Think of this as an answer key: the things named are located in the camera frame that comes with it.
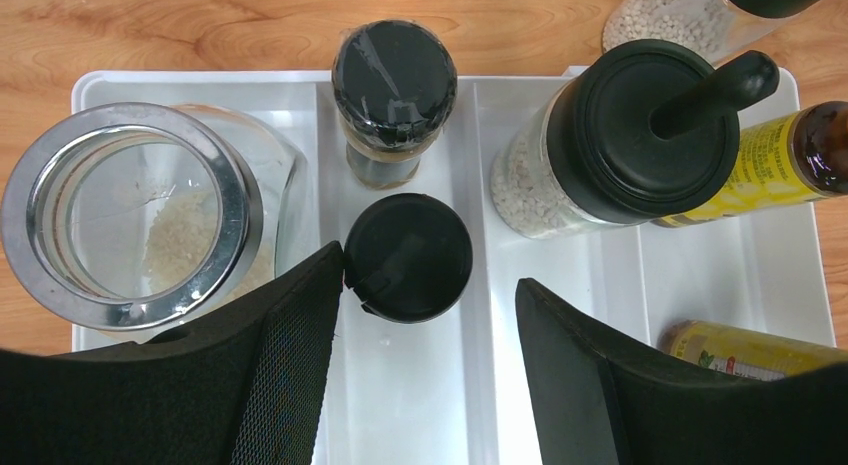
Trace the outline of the small spice bottle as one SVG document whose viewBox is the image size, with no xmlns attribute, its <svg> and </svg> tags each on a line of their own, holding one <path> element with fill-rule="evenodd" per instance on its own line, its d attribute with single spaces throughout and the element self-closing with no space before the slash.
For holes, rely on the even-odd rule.
<svg viewBox="0 0 848 465">
<path fill-rule="evenodd" d="M 399 19 L 362 25 L 342 42 L 331 71 L 346 160 L 366 187 L 409 182 L 457 98 L 458 75 L 441 40 Z"/>
<path fill-rule="evenodd" d="M 465 222 L 449 205 L 420 193 L 390 195 L 365 208 L 343 253 L 344 285 L 365 312 L 394 323 L 445 314 L 473 270 Z"/>
</svg>

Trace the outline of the black-lid shaker jar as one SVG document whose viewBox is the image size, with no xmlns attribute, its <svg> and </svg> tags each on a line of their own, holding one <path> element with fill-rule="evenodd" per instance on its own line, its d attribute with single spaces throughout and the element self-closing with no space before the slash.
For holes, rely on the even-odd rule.
<svg viewBox="0 0 848 465">
<path fill-rule="evenodd" d="M 684 46 L 717 64 L 820 1 L 623 0 L 604 25 L 602 50 L 656 39 Z"/>
<path fill-rule="evenodd" d="M 728 181 L 738 114 L 778 88 L 750 50 L 714 67 L 694 51 L 640 39 L 562 86 L 495 158 L 490 195 L 531 239 L 630 227 L 696 209 Z"/>
</svg>

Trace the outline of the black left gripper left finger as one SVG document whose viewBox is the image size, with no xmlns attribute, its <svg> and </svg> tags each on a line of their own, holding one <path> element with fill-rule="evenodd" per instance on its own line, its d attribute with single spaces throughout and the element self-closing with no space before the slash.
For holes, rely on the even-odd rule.
<svg viewBox="0 0 848 465">
<path fill-rule="evenodd" d="M 1 354 L 5 464 L 308 464 L 340 294 L 331 242 L 145 343 Z"/>
</svg>

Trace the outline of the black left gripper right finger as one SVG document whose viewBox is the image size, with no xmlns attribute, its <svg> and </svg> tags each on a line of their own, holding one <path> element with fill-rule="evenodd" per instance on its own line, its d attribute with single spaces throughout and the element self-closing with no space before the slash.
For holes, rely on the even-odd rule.
<svg viewBox="0 0 848 465">
<path fill-rule="evenodd" d="M 546 464 L 843 464 L 847 368 L 777 381 L 669 356 L 532 278 L 515 311 Z"/>
</svg>

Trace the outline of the clear glass jar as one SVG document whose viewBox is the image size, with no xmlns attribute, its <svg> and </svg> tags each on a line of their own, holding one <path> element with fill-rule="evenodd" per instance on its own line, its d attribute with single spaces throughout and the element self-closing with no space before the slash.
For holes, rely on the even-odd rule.
<svg viewBox="0 0 848 465">
<path fill-rule="evenodd" d="M 3 249 L 44 308 L 142 343 L 298 262 L 309 185 L 302 151 L 246 113 L 101 105 L 21 157 L 2 200 Z"/>
</svg>

